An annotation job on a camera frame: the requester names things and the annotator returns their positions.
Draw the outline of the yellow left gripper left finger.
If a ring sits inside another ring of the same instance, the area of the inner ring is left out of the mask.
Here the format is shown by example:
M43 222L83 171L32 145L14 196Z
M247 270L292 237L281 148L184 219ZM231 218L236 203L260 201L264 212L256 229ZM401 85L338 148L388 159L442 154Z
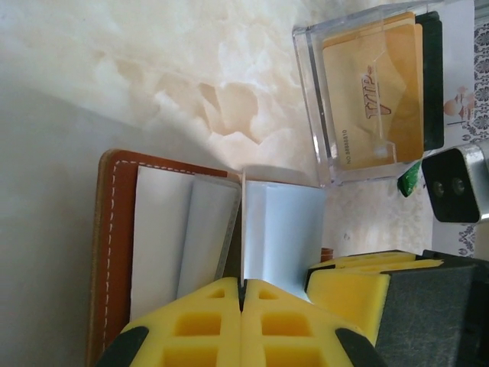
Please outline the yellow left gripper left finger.
M222 278L132 320L97 366L239 366L238 281Z

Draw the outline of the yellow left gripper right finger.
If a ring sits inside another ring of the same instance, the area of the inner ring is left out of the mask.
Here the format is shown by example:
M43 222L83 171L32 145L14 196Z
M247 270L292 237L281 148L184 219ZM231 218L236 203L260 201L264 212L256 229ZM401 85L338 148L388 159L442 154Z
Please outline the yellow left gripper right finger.
M377 366L353 324L265 281L247 282L241 312L243 366Z

